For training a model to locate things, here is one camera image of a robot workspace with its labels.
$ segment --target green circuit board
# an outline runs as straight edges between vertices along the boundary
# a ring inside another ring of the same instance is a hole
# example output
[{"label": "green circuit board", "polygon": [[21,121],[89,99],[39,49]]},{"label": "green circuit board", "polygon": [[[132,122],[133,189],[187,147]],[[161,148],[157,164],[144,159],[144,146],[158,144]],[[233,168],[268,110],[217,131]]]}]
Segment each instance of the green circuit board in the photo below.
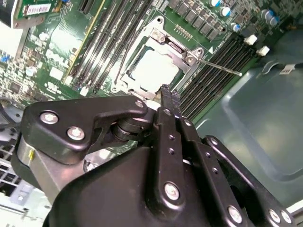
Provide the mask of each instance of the green circuit board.
[{"label": "green circuit board", "polygon": [[60,0],[23,0],[17,4],[16,19],[55,12],[56,6],[60,6]]},{"label": "green circuit board", "polygon": [[[38,10],[39,4],[50,4],[50,10],[44,12],[47,13],[45,21],[29,29],[21,58],[11,57],[0,61],[0,95],[11,98],[24,107],[40,101],[128,94],[125,89],[116,91],[113,82],[119,74],[125,75],[128,67],[136,67],[136,61],[142,59],[136,53],[141,50],[145,40],[138,43],[132,54],[128,51],[140,32],[157,17],[164,19],[163,30],[170,40],[174,39],[182,47],[176,44],[171,46],[182,51],[202,48],[203,59],[210,61],[234,33],[232,23],[241,27],[239,34],[254,34],[258,37],[256,45],[259,47],[271,47],[285,33],[280,25],[286,23],[289,17],[299,17],[302,14],[299,9],[303,4],[302,0],[281,0],[276,3],[271,0],[226,0],[216,7],[211,7],[208,0],[21,2],[18,17],[25,16],[25,11],[22,10],[25,6],[37,5]],[[230,8],[229,16],[222,16],[222,7]],[[270,25],[262,17],[265,9],[271,9],[279,17],[277,25]],[[102,45],[93,53],[89,52],[93,44],[94,50],[99,44]],[[0,50],[0,57],[5,54]],[[257,55],[252,57],[242,73],[259,59]],[[187,81],[194,78],[204,66],[197,63],[195,68],[187,66],[191,69],[189,72],[179,70],[171,83],[178,83],[178,90],[182,93],[188,85]],[[239,78],[235,76],[220,96],[210,102],[203,114]]]}]

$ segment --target chip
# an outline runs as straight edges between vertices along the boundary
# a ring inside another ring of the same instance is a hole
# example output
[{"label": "chip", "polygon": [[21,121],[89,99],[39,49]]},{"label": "chip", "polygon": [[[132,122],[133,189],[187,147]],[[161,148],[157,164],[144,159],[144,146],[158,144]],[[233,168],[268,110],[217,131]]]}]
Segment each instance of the chip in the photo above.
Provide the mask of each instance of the chip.
[{"label": "chip", "polygon": [[200,28],[201,27],[201,25],[203,24],[203,22],[204,22],[204,20],[201,18],[201,17],[198,17],[196,20],[195,20],[195,22],[193,23],[193,26],[195,27],[195,28]]},{"label": "chip", "polygon": [[220,22],[215,23],[214,28],[218,29],[220,27]]},{"label": "chip", "polygon": [[251,23],[256,23],[258,21],[258,18],[255,16],[252,16],[252,18],[250,19]]},{"label": "chip", "polygon": [[29,67],[34,66],[34,65],[35,65],[35,62],[32,61],[32,60],[30,60],[30,59],[28,59],[28,60],[27,60],[27,65],[28,65]]},{"label": "chip", "polygon": [[268,27],[265,27],[265,28],[262,30],[262,33],[263,33],[264,35],[267,35],[268,32],[269,32]]},{"label": "chip", "polygon": [[48,97],[46,97],[45,95],[42,95],[41,93],[36,93],[34,95],[34,100],[36,100],[38,102],[46,102],[46,101],[48,101]]},{"label": "chip", "polygon": [[211,27],[208,23],[206,23],[206,24],[200,29],[200,32],[201,32],[202,34],[206,35],[206,34],[209,32],[209,30],[210,30],[211,28],[212,28],[212,27]]},{"label": "chip", "polygon": [[199,6],[200,6],[199,3],[195,2],[192,8],[193,10],[196,10]]},{"label": "chip", "polygon": [[209,16],[209,18],[207,19],[207,22],[211,23],[213,20],[214,20],[214,17],[213,16]]},{"label": "chip", "polygon": [[185,20],[189,23],[193,22],[195,17],[196,17],[196,13],[191,9],[188,14],[185,17]]},{"label": "chip", "polygon": [[247,12],[247,9],[244,9],[241,14],[244,16]]},{"label": "chip", "polygon": [[180,15],[180,16],[183,16],[186,14],[187,10],[189,9],[188,5],[185,4],[185,3],[182,3],[180,5],[180,7],[178,8],[177,10],[177,13]]},{"label": "chip", "polygon": [[169,1],[169,7],[172,9],[176,9],[180,0],[170,0]]},{"label": "chip", "polygon": [[12,92],[19,93],[21,86],[19,84],[16,84],[15,82],[11,82],[9,89]]},{"label": "chip", "polygon": [[41,57],[42,57],[42,54],[40,54],[40,53],[36,54],[36,58],[40,59]]},{"label": "chip", "polygon": [[204,16],[207,13],[206,9],[201,9],[200,16]]},{"label": "chip", "polygon": [[234,21],[236,24],[241,24],[243,22],[243,16],[242,15],[238,15],[236,18],[235,18],[235,21]]},{"label": "chip", "polygon": [[211,40],[211,41],[213,41],[216,37],[217,37],[217,35],[218,35],[219,33],[218,33],[218,31],[217,30],[212,30],[212,32],[208,35],[208,39],[209,40]]}]

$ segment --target capacitor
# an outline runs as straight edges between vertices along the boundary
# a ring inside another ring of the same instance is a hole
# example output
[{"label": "capacitor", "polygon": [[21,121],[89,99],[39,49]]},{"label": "capacitor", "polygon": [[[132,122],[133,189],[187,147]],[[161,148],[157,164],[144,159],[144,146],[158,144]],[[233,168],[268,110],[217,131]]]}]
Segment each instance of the capacitor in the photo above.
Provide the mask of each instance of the capacitor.
[{"label": "capacitor", "polygon": [[48,40],[48,38],[49,38],[49,34],[47,34],[45,32],[42,32],[42,33],[39,34],[39,39],[43,42]]},{"label": "capacitor", "polygon": [[271,26],[276,26],[279,23],[279,17],[273,17],[270,20],[267,20],[267,23]]},{"label": "capacitor", "polygon": [[228,17],[231,14],[231,9],[229,7],[221,7],[220,9],[220,15],[222,17]]},{"label": "capacitor", "polygon": [[25,70],[25,74],[29,77],[32,77],[36,73],[37,73],[37,69],[34,66],[27,67],[27,69]]},{"label": "capacitor", "polygon": [[211,7],[218,6],[220,4],[220,0],[209,0],[209,5]]},{"label": "capacitor", "polygon": [[233,32],[239,32],[240,29],[241,29],[241,26],[240,26],[240,25],[238,25],[238,24],[236,24],[236,23],[231,23],[231,30],[232,30]]},{"label": "capacitor", "polygon": [[270,9],[264,9],[261,11],[261,18],[265,20],[270,20],[274,16],[274,12]]}]

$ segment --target expansion slot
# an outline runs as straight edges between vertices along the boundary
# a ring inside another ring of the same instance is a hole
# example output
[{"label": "expansion slot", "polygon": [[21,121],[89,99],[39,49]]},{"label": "expansion slot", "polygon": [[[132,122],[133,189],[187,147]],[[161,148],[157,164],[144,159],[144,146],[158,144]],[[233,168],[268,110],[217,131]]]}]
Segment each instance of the expansion slot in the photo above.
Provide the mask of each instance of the expansion slot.
[{"label": "expansion slot", "polygon": [[[102,0],[100,6],[98,8],[98,11],[97,11],[96,15],[93,17],[93,20],[92,20],[91,24],[89,25],[89,28],[87,29],[86,36],[85,36],[85,38],[84,38],[84,40],[83,40],[83,42],[82,42],[82,44],[80,46],[80,50],[83,48],[83,45],[84,45],[85,41],[87,40],[88,36],[90,35],[91,29],[93,28],[93,26],[94,26],[94,24],[95,24],[95,22],[97,20],[97,17],[100,14],[100,12],[101,12],[101,10],[102,10],[102,8],[104,6],[105,1],[106,0]],[[78,58],[79,53],[80,53],[80,51],[77,52],[75,59]],[[68,72],[66,73],[66,76],[69,75],[72,72],[72,70],[74,70],[74,67],[75,67],[74,64],[75,64],[75,60],[72,62],[71,66],[70,66],[70,68],[68,70]]]},{"label": "expansion slot", "polygon": [[113,35],[112,39],[110,40],[109,45],[107,46],[104,53],[101,55],[101,58],[100,58],[100,61],[98,62],[97,67],[92,72],[92,75],[90,78],[90,80],[93,82],[92,86],[95,85],[95,80],[97,79],[98,74],[100,73],[100,70],[102,69],[106,59],[109,57],[110,53],[113,51],[113,48],[116,45],[118,39],[123,35],[123,33],[125,33],[125,31],[127,30],[127,27],[129,26],[129,23],[132,22],[132,19],[133,19],[132,15],[134,15],[134,17],[135,17],[136,14],[138,13],[135,10],[137,10],[139,8],[140,4],[141,4],[141,1],[136,0],[134,5],[127,12],[126,16],[124,16],[124,18],[122,19],[123,22],[117,29],[118,32]]},{"label": "expansion slot", "polygon": [[91,10],[91,7],[93,6],[95,0],[82,0],[82,2],[79,5],[78,10],[83,14],[88,14]]},{"label": "expansion slot", "polygon": [[[213,57],[212,63],[241,71],[254,56],[255,50],[231,37]],[[216,99],[234,75],[205,66],[181,95],[182,114],[193,120],[212,100]]]},{"label": "expansion slot", "polygon": [[149,7],[152,5],[152,2],[153,2],[152,0],[149,0],[145,3],[145,5],[143,5],[141,7],[139,16],[137,17],[137,19],[133,23],[132,27],[128,30],[127,34],[125,34],[125,36],[123,37],[120,46],[115,51],[114,55],[111,57],[109,63],[106,66],[106,68],[103,70],[101,76],[98,78],[98,81],[97,81],[96,85],[93,87],[94,88],[94,90],[93,90],[94,93],[96,93],[101,88],[102,84],[104,83],[104,81],[106,79],[106,76],[108,75],[108,73],[112,69],[113,65],[115,64],[115,62],[118,60],[118,58],[122,54],[123,50],[125,49],[125,46],[127,44],[130,45],[131,42],[133,41],[133,38],[135,36],[138,24],[143,19],[144,15],[146,14]]},{"label": "expansion slot", "polygon": [[111,20],[110,15],[115,16],[116,10],[120,7],[120,5],[117,7],[116,2],[117,0],[113,1],[109,9],[104,13],[104,16],[102,15],[100,25],[98,26],[92,40],[89,42],[89,46],[84,53],[79,66],[77,66],[79,69],[75,76],[75,78],[78,79],[77,83],[82,83],[83,80],[88,76],[88,72],[90,71],[98,55],[98,48],[100,46],[102,47],[109,36],[111,29],[115,25],[114,20]]},{"label": "expansion slot", "polygon": [[89,80],[90,75],[91,75],[90,74],[91,68],[94,65],[96,59],[98,58],[100,52],[104,48],[104,45],[106,44],[106,41],[110,37],[112,30],[117,25],[119,18],[124,13],[124,9],[125,9],[126,5],[127,5],[127,1],[121,1],[120,4],[118,5],[118,7],[116,7],[116,9],[118,9],[118,11],[115,11],[115,14],[113,15],[114,19],[110,20],[108,27],[103,32],[103,34],[99,40],[99,43],[97,44],[95,50],[92,53],[92,57],[89,60],[89,64],[86,66],[85,70],[82,73],[84,75],[84,80],[82,81],[82,83],[86,83],[86,81]]}]

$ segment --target black metal bracket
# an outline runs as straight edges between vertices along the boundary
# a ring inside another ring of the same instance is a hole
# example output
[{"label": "black metal bracket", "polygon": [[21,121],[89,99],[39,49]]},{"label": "black metal bracket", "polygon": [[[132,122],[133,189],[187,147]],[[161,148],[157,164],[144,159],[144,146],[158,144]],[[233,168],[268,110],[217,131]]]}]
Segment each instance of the black metal bracket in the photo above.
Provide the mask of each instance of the black metal bracket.
[{"label": "black metal bracket", "polygon": [[[55,114],[58,122],[43,122],[40,116],[46,112]],[[140,118],[146,113],[146,105],[134,96],[35,103],[24,111],[21,136],[35,149],[71,165],[109,144],[120,142],[121,145],[120,140],[115,141],[111,126],[121,119]],[[85,133],[82,140],[68,137],[67,130],[74,126]]]},{"label": "black metal bracket", "polygon": [[[19,140],[29,154],[43,152],[62,166],[76,166],[101,148],[139,141],[64,186],[46,227],[294,226],[290,214],[217,138],[199,138],[181,116],[176,92],[163,86],[160,95],[157,111],[133,96],[38,103],[25,110]],[[43,122],[45,112],[58,121]],[[85,133],[81,140],[68,136],[72,126]],[[18,148],[17,143],[16,153],[22,152]]]}]

